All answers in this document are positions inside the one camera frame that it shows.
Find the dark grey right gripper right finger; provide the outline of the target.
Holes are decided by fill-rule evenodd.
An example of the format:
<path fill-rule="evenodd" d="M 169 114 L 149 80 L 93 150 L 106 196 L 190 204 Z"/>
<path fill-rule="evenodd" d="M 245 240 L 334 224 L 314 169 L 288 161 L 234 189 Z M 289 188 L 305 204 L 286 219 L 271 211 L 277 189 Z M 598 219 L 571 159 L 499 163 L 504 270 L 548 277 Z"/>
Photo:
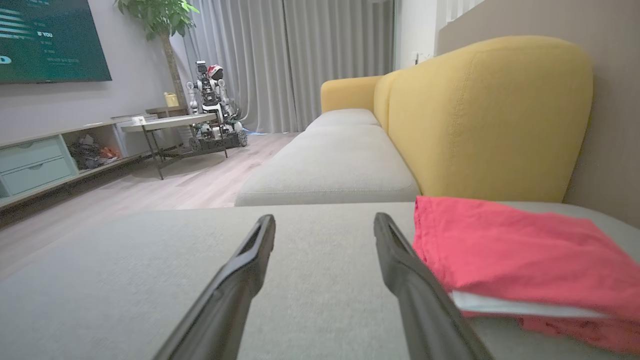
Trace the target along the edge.
<path fill-rule="evenodd" d="M 412 360 L 492 360 L 441 283 L 386 213 L 374 217 L 382 280 L 397 298 Z"/>

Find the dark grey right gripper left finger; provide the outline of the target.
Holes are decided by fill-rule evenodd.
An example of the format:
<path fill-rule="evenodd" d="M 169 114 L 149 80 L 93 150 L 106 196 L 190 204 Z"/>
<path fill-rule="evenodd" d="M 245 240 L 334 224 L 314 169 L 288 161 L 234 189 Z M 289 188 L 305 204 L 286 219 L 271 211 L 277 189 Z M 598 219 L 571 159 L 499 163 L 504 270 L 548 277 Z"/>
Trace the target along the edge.
<path fill-rule="evenodd" d="M 235 360 L 250 305 L 261 291 L 276 221 L 263 215 L 222 265 L 154 356 L 156 360 Z"/>

